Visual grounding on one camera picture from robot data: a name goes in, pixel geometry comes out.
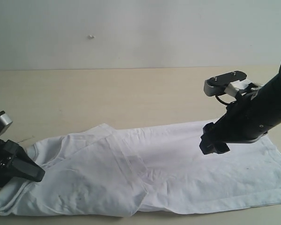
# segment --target white wall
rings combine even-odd
[[[280,62],[281,0],[0,0],[0,70]]]

